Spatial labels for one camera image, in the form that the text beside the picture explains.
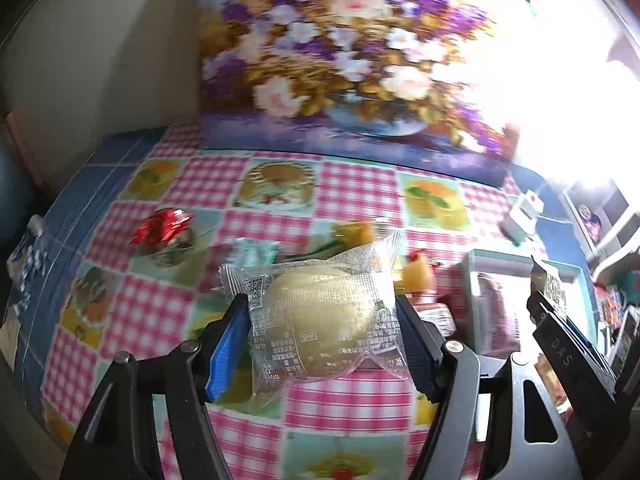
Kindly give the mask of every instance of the white device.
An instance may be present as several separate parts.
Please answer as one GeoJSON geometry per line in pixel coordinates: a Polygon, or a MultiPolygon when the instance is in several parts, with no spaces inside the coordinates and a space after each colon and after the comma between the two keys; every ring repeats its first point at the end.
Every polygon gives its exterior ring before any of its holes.
{"type": "Polygon", "coordinates": [[[502,219],[500,227],[516,245],[536,232],[536,220],[545,208],[540,197],[532,190],[521,193],[509,214],[502,219]]]}

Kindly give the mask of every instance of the painted flower bouquet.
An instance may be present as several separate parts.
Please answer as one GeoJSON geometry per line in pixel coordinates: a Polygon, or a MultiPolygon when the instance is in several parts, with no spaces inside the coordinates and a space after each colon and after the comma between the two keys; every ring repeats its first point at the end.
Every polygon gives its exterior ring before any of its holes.
{"type": "Polygon", "coordinates": [[[428,126],[499,153],[502,134],[465,98],[466,46],[492,26],[463,0],[229,0],[201,15],[204,107],[328,116],[383,135],[380,124],[395,135],[428,126]]]}

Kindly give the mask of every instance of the screw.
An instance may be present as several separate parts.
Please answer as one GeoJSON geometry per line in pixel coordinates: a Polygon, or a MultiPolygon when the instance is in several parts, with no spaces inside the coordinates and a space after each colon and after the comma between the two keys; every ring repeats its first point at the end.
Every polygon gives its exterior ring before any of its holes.
{"type": "Polygon", "coordinates": [[[131,361],[131,354],[129,352],[125,352],[124,350],[120,350],[116,352],[116,355],[113,356],[113,362],[119,365],[126,365],[131,361]]]}
{"type": "Polygon", "coordinates": [[[520,366],[524,366],[529,362],[526,355],[524,355],[522,352],[514,352],[513,354],[511,354],[511,360],[520,366]]]}
{"type": "Polygon", "coordinates": [[[465,349],[465,346],[460,342],[452,339],[451,341],[447,341],[444,343],[444,346],[449,352],[453,352],[454,354],[458,354],[465,349]]]}
{"type": "Polygon", "coordinates": [[[187,339],[187,341],[180,343],[180,350],[185,354],[193,354],[198,348],[200,348],[200,343],[195,339],[187,339]]]}

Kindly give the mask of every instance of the canvas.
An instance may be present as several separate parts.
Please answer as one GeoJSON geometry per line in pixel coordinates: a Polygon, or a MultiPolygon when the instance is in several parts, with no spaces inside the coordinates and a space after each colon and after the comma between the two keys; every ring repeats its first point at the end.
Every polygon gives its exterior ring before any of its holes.
{"type": "Polygon", "coordinates": [[[207,147],[500,186],[533,24],[527,0],[200,0],[207,147]]]}

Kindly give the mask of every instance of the red candy package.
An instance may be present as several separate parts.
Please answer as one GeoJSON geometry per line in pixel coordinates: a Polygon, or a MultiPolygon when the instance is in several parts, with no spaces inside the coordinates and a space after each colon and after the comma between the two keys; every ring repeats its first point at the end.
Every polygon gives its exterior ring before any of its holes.
{"type": "Polygon", "coordinates": [[[131,243],[152,248],[167,244],[189,226],[193,217],[182,209],[159,209],[140,224],[131,243]]]}

